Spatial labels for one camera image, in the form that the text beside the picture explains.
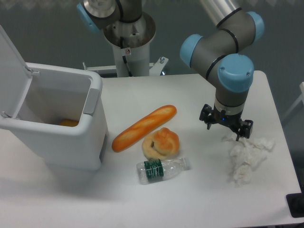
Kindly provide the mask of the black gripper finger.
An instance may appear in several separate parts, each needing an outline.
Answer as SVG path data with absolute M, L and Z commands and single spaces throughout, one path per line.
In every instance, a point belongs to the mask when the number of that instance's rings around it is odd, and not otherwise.
M 252 133 L 252 127 L 252 120 L 239 119 L 237 123 L 233 124 L 231 130 L 237 135 L 236 141 L 238 142 L 240 138 L 244 137 L 249 139 Z
M 209 130 L 211 126 L 214 124 L 214 116 L 213 116 L 213 109 L 208 104 L 204 104 L 199 120 L 203 121 L 207 125 L 207 129 Z

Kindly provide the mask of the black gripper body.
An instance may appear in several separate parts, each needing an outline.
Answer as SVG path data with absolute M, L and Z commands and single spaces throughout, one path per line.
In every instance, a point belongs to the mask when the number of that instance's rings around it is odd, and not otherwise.
M 214 104 L 214 110 L 211 114 L 211 124 L 220 124 L 230 128 L 232 131 L 240 131 L 244 124 L 241 119 L 243 109 L 244 104 L 236 107 Z

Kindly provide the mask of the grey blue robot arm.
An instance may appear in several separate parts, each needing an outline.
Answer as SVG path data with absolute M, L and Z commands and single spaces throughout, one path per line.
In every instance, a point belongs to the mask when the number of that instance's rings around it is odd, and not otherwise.
M 245 12 L 234 0 L 203 0 L 203 8 L 217 27 L 208 38 L 193 34 L 180 48 L 181 60 L 216 89 L 213 106 L 204 105 L 200 120 L 207 126 L 228 127 L 237 138 L 249 138 L 253 122 L 241 115 L 254 65 L 239 51 L 264 33 L 263 19 Z M 77 5 L 82 21 L 91 31 L 103 31 L 112 45 L 119 77 L 148 76 L 151 73 L 150 42 L 155 22 L 142 10 L 140 0 L 82 0 Z

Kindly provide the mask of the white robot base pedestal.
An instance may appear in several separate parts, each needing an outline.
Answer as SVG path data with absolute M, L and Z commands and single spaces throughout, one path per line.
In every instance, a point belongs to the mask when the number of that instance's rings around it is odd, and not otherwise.
M 168 58 L 160 57 L 155 63 L 150 62 L 150 43 L 155 37 L 156 26 L 147 13 L 143 12 L 135 22 L 116 21 L 105 27 L 103 34 L 112 46 L 115 65 L 85 67 L 86 70 L 102 77 L 114 73 L 117 77 L 165 75 L 163 69 Z

